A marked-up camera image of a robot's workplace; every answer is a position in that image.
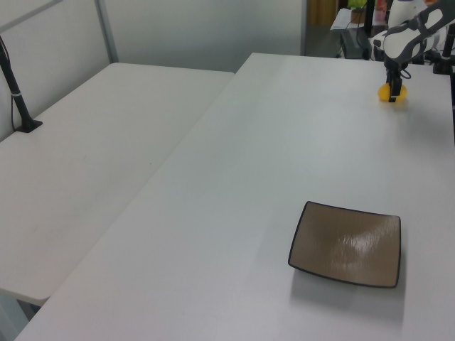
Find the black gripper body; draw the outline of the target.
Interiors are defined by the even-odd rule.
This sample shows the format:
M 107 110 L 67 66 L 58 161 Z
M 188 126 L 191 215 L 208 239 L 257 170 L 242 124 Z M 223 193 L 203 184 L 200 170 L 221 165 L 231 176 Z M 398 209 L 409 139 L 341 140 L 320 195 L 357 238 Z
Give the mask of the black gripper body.
M 410 73 L 406 71 L 409 63 L 397 63 L 390 58 L 384 59 L 384 66 L 386 70 L 390 70 L 391 75 L 400 75 L 401 78 L 409 79 Z

